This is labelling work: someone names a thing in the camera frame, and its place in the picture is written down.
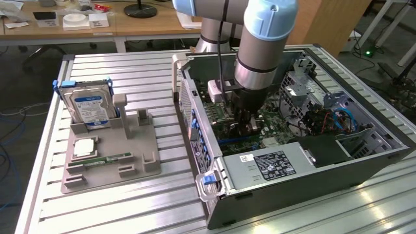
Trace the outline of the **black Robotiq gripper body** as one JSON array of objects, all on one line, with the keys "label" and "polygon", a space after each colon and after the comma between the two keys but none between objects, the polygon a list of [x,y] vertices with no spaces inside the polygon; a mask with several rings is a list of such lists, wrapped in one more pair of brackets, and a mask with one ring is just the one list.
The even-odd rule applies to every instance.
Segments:
[{"label": "black Robotiq gripper body", "polygon": [[268,90],[238,89],[231,96],[234,117],[255,114],[263,107]]}]

